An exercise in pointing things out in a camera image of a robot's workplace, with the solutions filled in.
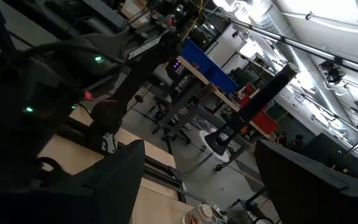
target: white ceiling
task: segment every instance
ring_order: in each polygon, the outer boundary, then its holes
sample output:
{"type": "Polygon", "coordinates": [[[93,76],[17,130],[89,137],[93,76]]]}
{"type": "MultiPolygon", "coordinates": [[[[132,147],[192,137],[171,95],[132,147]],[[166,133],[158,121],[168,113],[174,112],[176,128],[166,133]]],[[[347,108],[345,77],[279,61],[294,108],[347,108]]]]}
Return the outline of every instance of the white ceiling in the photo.
{"type": "MultiPolygon", "coordinates": [[[[277,0],[273,3],[281,12],[306,15],[310,11],[314,18],[339,27],[358,29],[357,0],[277,0]]],[[[313,21],[286,16],[289,25],[300,42],[325,50],[332,54],[358,62],[358,34],[337,30],[323,26],[313,21]]],[[[318,65],[320,58],[312,57],[318,65]]],[[[344,79],[358,84],[358,73],[342,69],[346,74],[344,79]]],[[[350,112],[350,106],[357,107],[353,99],[358,100],[358,88],[349,86],[349,93],[336,96],[343,105],[352,121],[358,121],[358,117],[350,112]]]]}

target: white label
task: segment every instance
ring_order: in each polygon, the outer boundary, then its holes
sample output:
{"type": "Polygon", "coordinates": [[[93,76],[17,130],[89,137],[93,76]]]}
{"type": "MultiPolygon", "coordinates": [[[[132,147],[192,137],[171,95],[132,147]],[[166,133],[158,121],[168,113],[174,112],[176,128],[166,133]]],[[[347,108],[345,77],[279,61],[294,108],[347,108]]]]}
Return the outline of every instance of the white label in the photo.
{"type": "Polygon", "coordinates": [[[150,41],[149,43],[139,47],[138,49],[131,52],[128,56],[128,60],[132,59],[133,57],[136,57],[140,55],[141,53],[145,52],[146,50],[156,46],[160,42],[161,37],[157,37],[156,39],[150,41]]]}

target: person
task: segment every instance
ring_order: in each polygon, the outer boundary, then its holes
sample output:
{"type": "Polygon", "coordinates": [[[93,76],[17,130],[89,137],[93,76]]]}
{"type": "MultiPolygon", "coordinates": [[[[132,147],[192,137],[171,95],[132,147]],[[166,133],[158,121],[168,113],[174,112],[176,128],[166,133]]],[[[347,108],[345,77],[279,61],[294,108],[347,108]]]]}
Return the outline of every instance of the person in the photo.
{"type": "Polygon", "coordinates": [[[300,152],[303,147],[303,135],[297,134],[295,140],[292,142],[291,146],[288,149],[291,149],[295,152],[300,152]]]}
{"type": "Polygon", "coordinates": [[[284,131],[282,133],[280,133],[277,138],[276,138],[276,144],[278,144],[279,146],[286,146],[287,145],[287,133],[284,131]]]}

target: ceiling duct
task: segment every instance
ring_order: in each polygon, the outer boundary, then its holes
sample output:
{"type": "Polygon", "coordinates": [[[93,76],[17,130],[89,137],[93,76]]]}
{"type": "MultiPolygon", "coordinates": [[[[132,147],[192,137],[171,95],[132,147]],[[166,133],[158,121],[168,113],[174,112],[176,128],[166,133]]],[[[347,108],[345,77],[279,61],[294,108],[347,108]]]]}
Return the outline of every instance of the ceiling duct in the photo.
{"type": "MultiPolygon", "coordinates": [[[[248,5],[246,8],[250,9],[248,10],[249,15],[254,20],[252,24],[253,26],[273,32],[274,34],[288,37],[292,40],[298,40],[282,13],[276,9],[270,1],[249,0],[247,3],[248,5]]],[[[302,50],[298,50],[281,42],[277,42],[276,46],[289,62],[294,63],[300,68],[301,73],[296,77],[297,79],[302,80],[301,83],[303,87],[309,90],[308,94],[321,106],[337,114],[347,122],[350,122],[347,114],[344,112],[333,92],[324,87],[323,77],[309,55],[302,50]]],[[[336,129],[339,133],[343,134],[343,137],[347,139],[349,144],[353,145],[358,142],[358,134],[345,124],[341,123],[336,129]]]]}

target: workstation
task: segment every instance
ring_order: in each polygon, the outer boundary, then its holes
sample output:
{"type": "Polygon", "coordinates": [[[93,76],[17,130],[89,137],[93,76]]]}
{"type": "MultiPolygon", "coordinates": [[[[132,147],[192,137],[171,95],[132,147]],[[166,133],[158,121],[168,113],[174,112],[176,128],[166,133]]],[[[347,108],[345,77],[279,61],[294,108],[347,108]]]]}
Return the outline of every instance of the workstation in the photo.
{"type": "Polygon", "coordinates": [[[290,41],[207,4],[0,1],[0,221],[358,221],[358,170],[343,163],[358,143],[342,150],[319,135],[302,151],[278,145],[282,123],[272,104],[299,66],[277,69],[236,49],[264,81],[239,84],[231,71],[244,66],[236,61],[227,72],[232,57],[220,64],[207,54],[214,45],[197,44],[193,34],[207,14],[232,23],[222,36],[236,39],[235,24],[241,41],[245,30],[290,41]],[[34,46],[38,40],[13,33],[7,6],[54,40],[34,46]],[[328,162],[312,153],[322,142],[346,155],[328,162]],[[244,170],[245,157],[253,164],[244,170]]]}

